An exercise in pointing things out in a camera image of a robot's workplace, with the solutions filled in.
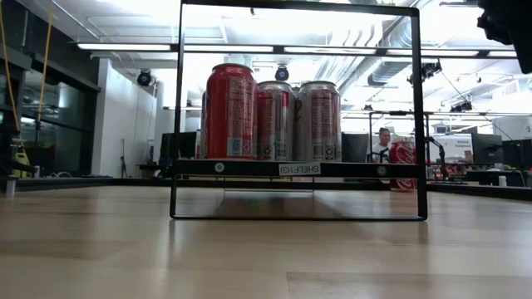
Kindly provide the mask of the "silver ventilation duct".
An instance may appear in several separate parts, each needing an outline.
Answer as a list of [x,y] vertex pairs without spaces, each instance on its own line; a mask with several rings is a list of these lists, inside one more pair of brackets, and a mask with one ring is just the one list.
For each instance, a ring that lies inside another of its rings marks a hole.
[[[372,24],[334,32],[329,44],[345,47],[411,47],[411,19],[399,17],[394,21]],[[410,58],[384,56],[324,56],[314,78],[331,81],[353,108],[380,92],[397,74],[411,64]]]

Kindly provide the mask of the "thin black floor stand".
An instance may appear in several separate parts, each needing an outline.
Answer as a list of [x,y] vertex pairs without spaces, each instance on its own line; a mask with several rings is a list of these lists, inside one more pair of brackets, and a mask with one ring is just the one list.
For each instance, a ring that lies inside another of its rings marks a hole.
[[126,157],[125,157],[125,139],[121,139],[121,178],[127,179],[128,173],[127,173],[127,167],[126,167]]

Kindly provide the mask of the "black monitor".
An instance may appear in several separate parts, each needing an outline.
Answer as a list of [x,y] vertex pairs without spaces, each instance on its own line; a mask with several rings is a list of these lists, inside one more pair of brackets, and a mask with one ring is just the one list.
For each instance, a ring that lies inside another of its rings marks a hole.
[[504,151],[500,135],[472,134],[473,160],[476,164],[502,164]]
[[369,134],[342,132],[342,162],[366,163]]
[[160,165],[171,165],[174,155],[180,159],[194,159],[196,157],[196,132],[179,133],[175,141],[174,133],[164,133],[161,138]]
[[532,140],[503,142],[504,164],[518,169],[532,169]]

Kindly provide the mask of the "white sign board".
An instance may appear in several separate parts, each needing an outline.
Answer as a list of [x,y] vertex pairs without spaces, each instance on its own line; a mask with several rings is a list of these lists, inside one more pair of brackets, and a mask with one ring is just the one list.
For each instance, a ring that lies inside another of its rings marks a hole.
[[466,151],[473,153],[471,134],[435,135],[433,139],[441,144],[445,151],[445,162],[457,163],[467,160]]

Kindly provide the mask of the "silver soda can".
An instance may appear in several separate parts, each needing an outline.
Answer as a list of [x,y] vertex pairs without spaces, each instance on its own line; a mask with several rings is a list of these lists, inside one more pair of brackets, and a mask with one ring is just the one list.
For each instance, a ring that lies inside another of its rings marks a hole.
[[258,159],[292,160],[295,116],[292,88],[283,81],[263,81],[258,89]]
[[342,161],[341,98],[330,81],[303,83],[296,100],[296,160]]

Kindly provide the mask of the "person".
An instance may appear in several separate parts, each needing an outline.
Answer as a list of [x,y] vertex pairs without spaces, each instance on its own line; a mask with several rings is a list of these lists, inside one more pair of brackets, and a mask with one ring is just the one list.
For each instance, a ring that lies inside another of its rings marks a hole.
[[371,147],[367,154],[367,161],[371,163],[391,163],[390,130],[387,128],[380,128],[378,134],[379,141]]

